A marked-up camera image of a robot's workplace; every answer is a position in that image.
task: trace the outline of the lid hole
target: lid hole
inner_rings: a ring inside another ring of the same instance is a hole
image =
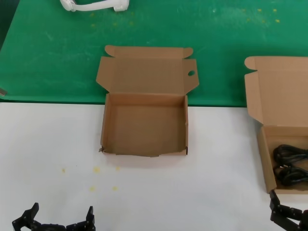
[[[194,71],[188,72],[188,76],[193,76],[193,75],[194,75]]]

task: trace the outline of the white plastic part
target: white plastic part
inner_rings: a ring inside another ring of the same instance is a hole
[[[77,5],[74,0],[60,0],[67,11],[95,11],[113,7],[115,11],[128,9],[129,0],[105,0],[86,5]]]

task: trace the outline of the cardboard box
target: cardboard box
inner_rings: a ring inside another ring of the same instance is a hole
[[[266,190],[308,193],[308,184],[284,187],[275,179],[273,150],[281,144],[308,149],[308,58],[248,57],[247,108],[263,124],[257,136]],[[308,161],[298,165],[308,170]]]
[[[106,96],[106,154],[186,155],[186,93],[199,85],[192,48],[106,46],[96,81]]]

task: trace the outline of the cardboard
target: cardboard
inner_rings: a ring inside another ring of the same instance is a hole
[[[7,94],[7,91],[0,88],[0,96],[5,96]]]
[[[187,96],[199,85],[191,48],[106,46],[96,81],[106,96],[105,154],[186,155]]]
[[[269,193],[308,193],[307,184],[284,187],[275,179],[273,150],[281,144],[308,149],[308,58],[248,57],[245,75],[248,113],[263,124],[257,139]],[[308,161],[296,166],[308,170]]]

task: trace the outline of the empty cardboard box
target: empty cardboard box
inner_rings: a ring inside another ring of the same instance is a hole
[[[186,93],[199,85],[191,48],[106,46],[96,81],[106,96],[106,154],[186,155]]]
[[[248,113],[263,124],[257,136],[269,193],[308,193],[308,184],[284,187],[275,179],[273,150],[281,144],[308,149],[308,58],[248,57],[245,75]],[[308,161],[298,167],[308,170]]]

